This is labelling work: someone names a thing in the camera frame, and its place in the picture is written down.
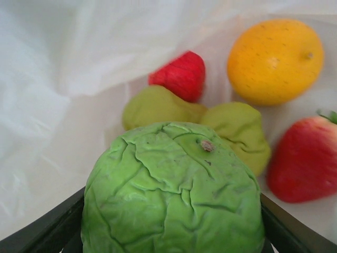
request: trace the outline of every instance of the yellow lemon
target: yellow lemon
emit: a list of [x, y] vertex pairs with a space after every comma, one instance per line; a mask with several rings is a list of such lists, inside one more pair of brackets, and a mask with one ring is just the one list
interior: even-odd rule
[[235, 92], [256, 105], [297, 98], [317, 80], [324, 50], [317, 33], [287, 18], [260, 22], [234, 43], [227, 74]]

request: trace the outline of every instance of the green cabbage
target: green cabbage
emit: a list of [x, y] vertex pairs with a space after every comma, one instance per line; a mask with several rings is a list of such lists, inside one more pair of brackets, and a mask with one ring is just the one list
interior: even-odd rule
[[210, 128], [154, 123], [125, 132], [87, 181], [83, 253], [260, 253], [260, 188]]

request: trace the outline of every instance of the pear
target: pear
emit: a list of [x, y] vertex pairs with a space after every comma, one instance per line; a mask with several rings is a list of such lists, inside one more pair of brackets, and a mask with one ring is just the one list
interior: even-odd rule
[[123, 110], [122, 125], [128, 131], [158, 122], [198, 123], [207, 108], [189, 103], [160, 85], [144, 88]]
[[211, 127], [229, 144], [256, 177], [264, 171], [271, 148], [266, 141], [258, 110], [245, 103], [223, 103], [208, 109], [200, 124]]

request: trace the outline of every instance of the plastic fruit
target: plastic fruit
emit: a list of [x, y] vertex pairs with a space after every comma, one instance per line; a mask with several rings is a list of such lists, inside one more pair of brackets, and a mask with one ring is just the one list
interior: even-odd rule
[[295, 122], [278, 143], [267, 185], [282, 201], [300, 203], [337, 193], [337, 114]]
[[261, 253], [260, 188], [216, 133], [155, 123], [117, 137], [84, 192], [83, 253]]
[[238, 95], [257, 105], [297, 98], [318, 79], [324, 52], [317, 33], [291, 19], [273, 19], [245, 31], [231, 49], [227, 74]]
[[150, 74], [150, 85], [161, 85], [187, 102], [197, 102], [202, 96], [205, 83], [203, 59], [187, 51], [168, 65]]
[[265, 170], [271, 148], [265, 139], [258, 110], [244, 103], [224, 103], [208, 109], [200, 124], [214, 129], [255, 176]]
[[164, 121], [198, 123], [206, 110], [205, 106], [188, 103], [162, 86], [151, 85], [129, 101], [122, 123], [125, 130]]

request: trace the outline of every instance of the red strawberry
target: red strawberry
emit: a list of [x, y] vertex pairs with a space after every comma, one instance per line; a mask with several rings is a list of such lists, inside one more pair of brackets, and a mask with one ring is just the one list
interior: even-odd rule
[[149, 85], [161, 85], [181, 99], [194, 103], [204, 90], [205, 64], [203, 59], [191, 52], [170, 62], [148, 77]]
[[267, 171], [280, 200], [299, 203], [337, 193], [337, 113], [294, 123], [281, 138]]

